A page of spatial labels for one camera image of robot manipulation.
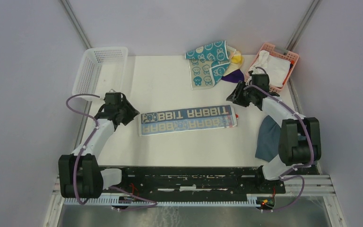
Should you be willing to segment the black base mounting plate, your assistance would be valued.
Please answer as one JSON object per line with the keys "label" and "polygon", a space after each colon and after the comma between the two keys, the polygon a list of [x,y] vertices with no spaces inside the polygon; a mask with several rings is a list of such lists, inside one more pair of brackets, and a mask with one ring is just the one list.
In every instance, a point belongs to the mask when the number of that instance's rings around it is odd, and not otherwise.
{"label": "black base mounting plate", "polygon": [[262,167],[119,168],[121,180],[111,183],[150,202],[242,201],[247,194],[285,194],[285,184],[267,180]]}

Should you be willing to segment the cream rabbit text towel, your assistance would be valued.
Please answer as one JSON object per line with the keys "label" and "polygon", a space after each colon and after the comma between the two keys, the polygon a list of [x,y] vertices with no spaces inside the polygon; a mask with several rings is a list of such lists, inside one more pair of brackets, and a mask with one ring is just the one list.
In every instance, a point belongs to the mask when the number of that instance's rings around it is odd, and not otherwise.
{"label": "cream rabbit text towel", "polygon": [[140,136],[236,127],[237,115],[230,105],[184,108],[142,113],[138,119]]}

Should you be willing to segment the teal bunny pattern towel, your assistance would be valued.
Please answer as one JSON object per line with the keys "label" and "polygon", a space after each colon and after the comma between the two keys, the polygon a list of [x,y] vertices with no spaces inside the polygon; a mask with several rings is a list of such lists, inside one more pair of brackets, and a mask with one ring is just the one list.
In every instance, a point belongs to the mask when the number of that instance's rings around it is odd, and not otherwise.
{"label": "teal bunny pattern towel", "polygon": [[214,87],[225,75],[236,49],[227,41],[217,41],[187,51],[184,55],[189,61],[190,82],[193,90]]}

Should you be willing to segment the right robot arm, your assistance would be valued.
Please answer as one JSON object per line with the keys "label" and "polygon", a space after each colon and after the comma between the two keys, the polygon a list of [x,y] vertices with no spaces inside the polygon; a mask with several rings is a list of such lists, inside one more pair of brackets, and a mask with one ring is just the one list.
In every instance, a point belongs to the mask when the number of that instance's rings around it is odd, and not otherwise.
{"label": "right robot arm", "polygon": [[278,154],[261,166],[261,176],[255,178],[254,187],[266,193],[273,180],[280,180],[298,168],[310,167],[321,158],[320,122],[290,108],[276,92],[270,91],[268,74],[254,74],[249,84],[237,83],[227,97],[239,106],[255,105],[270,116],[279,126]]}

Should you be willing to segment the dark teal cloth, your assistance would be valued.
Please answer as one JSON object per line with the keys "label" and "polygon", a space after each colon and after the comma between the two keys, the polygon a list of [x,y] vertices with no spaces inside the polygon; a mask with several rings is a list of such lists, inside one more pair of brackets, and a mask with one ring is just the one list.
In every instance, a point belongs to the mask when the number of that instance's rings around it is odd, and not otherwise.
{"label": "dark teal cloth", "polygon": [[257,139],[255,158],[270,162],[278,155],[280,126],[268,115],[262,121]]}

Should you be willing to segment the purple cloth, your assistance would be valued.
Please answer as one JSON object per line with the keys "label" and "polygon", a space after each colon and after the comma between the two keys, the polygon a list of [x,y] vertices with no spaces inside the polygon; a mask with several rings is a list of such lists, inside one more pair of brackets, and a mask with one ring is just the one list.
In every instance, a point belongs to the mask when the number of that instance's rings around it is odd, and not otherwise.
{"label": "purple cloth", "polygon": [[237,69],[227,75],[224,75],[221,80],[231,82],[231,83],[239,83],[240,81],[244,81],[244,74],[240,69]]}

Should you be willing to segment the white cloth in basket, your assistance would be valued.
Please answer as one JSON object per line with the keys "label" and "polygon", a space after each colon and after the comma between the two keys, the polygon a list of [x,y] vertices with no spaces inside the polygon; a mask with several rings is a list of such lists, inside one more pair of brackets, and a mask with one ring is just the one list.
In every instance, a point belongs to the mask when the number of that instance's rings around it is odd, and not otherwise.
{"label": "white cloth in basket", "polygon": [[262,74],[265,72],[269,76],[270,85],[282,87],[290,70],[290,61],[270,55],[266,50],[261,50],[257,59],[250,66],[249,72],[253,74]]}

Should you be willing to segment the white plastic basket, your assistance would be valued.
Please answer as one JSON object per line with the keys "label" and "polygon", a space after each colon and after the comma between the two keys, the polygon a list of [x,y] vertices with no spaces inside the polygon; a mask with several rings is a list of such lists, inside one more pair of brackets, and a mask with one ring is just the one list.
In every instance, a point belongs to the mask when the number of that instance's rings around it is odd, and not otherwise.
{"label": "white plastic basket", "polygon": [[123,46],[87,49],[81,59],[72,89],[87,101],[104,99],[106,93],[127,95],[130,86],[126,79],[128,48]]}

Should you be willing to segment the pink plastic basket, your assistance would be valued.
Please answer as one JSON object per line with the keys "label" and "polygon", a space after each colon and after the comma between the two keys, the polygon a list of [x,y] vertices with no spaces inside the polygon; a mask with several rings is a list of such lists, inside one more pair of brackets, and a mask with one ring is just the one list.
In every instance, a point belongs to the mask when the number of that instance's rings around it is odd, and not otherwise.
{"label": "pink plastic basket", "polygon": [[250,80],[251,74],[265,72],[269,76],[270,90],[279,93],[287,85],[299,58],[297,53],[264,43],[245,73],[245,82]]}

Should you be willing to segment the yellow cloth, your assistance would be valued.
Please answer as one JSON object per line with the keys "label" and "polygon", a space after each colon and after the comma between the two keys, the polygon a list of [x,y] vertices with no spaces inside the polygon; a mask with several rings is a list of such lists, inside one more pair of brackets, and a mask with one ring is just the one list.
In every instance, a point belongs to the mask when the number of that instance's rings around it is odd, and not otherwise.
{"label": "yellow cloth", "polygon": [[241,52],[236,50],[233,54],[233,56],[230,59],[230,64],[225,71],[224,76],[229,75],[230,73],[238,70],[244,62],[244,57],[242,56]]}

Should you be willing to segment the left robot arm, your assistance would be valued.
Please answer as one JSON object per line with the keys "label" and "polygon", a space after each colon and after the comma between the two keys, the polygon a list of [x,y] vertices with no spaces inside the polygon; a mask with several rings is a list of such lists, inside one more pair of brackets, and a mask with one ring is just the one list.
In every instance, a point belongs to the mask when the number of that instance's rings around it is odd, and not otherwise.
{"label": "left robot arm", "polygon": [[139,111],[122,92],[106,93],[104,103],[94,116],[72,108],[69,102],[75,97],[66,100],[66,107],[90,118],[94,125],[88,137],[71,154],[59,158],[60,192],[64,198],[74,198],[80,205],[85,205],[90,199],[99,198],[103,190],[111,186],[118,192],[128,190],[130,180],[122,175],[121,169],[103,169],[97,160],[117,127],[129,124]]}

